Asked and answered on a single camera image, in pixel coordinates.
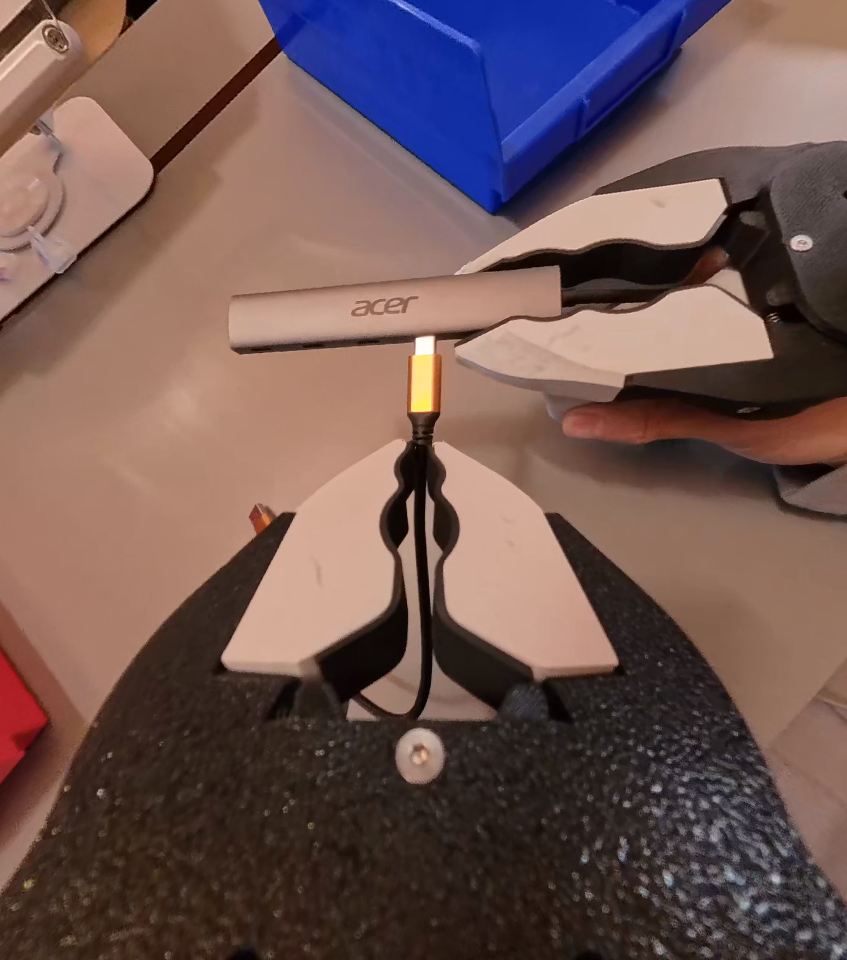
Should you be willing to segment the wooden document stand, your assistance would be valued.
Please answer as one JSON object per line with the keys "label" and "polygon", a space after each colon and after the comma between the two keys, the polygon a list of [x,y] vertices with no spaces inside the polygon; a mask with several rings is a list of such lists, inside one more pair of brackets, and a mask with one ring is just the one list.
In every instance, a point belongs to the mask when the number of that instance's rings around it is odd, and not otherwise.
{"label": "wooden document stand", "polygon": [[0,325],[58,274],[26,229],[77,258],[153,186],[151,161],[71,87],[120,36],[126,2],[0,2]]}

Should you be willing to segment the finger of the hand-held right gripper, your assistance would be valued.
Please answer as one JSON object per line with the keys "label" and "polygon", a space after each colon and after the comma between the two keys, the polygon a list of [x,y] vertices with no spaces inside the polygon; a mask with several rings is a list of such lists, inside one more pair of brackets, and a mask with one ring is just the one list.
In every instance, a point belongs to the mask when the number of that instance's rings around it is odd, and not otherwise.
{"label": "finger of the hand-held right gripper", "polygon": [[550,398],[611,402],[627,378],[766,361],[763,318],[727,291],[687,287],[621,311],[512,318],[459,342],[461,366]]}
{"label": "finger of the hand-held right gripper", "polygon": [[557,267],[561,290],[569,291],[591,280],[609,280],[618,247],[665,255],[701,247],[730,205],[718,178],[594,194],[531,223],[456,275]]}

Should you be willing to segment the grey hub with black lead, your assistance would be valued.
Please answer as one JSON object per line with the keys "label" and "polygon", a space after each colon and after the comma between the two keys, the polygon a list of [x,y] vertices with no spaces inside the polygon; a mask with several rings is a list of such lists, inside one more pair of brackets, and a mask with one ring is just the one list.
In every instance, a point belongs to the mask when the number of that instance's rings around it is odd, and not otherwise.
{"label": "grey hub with black lead", "polygon": [[227,333],[238,354],[291,352],[449,339],[561,310],[551,266],[238,294]]}

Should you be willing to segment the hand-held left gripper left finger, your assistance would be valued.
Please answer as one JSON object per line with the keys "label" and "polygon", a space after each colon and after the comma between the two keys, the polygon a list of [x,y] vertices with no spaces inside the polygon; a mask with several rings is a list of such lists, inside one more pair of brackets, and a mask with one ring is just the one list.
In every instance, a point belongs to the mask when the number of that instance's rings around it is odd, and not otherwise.
{"label": "hand-held left gripper left finger", "polygon": [[393,440],[325,483],[292,517],[221,656],[230,672],[325,687],[341,703],[406,654],[408,589],[399,548],[413,533],[428,701],[428,444]]}

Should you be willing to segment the blue plastic bin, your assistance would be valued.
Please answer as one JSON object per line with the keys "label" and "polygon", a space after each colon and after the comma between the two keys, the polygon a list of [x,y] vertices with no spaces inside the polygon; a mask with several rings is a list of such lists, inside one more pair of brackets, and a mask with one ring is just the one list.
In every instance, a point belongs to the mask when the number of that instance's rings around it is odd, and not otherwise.
{"label": "blue plastic bin", "polygon": [[728,2],[259,5],[295,66],[494,213]]}

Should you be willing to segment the person's right hand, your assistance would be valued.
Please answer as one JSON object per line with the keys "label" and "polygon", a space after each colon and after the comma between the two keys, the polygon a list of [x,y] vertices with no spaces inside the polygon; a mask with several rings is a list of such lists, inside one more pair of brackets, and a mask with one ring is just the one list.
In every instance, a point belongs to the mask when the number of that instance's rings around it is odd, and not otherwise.
{"label": "person's right hand", "polygon": [[847,397],[783,418],[746,420],[677,400],[590,403],[561,419],[565,436],[628,446],[690,440],[772,466],[847,464]]}

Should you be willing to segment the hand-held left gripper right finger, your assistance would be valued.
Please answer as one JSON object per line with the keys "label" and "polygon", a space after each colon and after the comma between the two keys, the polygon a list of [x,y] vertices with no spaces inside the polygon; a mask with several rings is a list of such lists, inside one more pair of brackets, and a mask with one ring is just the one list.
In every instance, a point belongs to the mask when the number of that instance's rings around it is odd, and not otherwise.
{"label": "hand-held left gripper right finger", "polygon": [[449,443],[428,465],[432,644],[441,671],[499,710],[514,688],[610,674],[619,657],[557,534],[523,490]]}

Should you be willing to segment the small clear plastic clip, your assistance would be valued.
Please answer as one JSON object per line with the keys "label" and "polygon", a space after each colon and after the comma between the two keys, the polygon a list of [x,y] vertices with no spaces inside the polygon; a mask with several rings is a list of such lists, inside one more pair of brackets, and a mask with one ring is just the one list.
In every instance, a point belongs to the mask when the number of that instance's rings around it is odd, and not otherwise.
{"label": "small clear plastic clip", "polygon": [[35,256],[52,274],[64,274],[78,257],[78,251],[68,242],[48,237],[33,225],[27,226],[26,234]]}

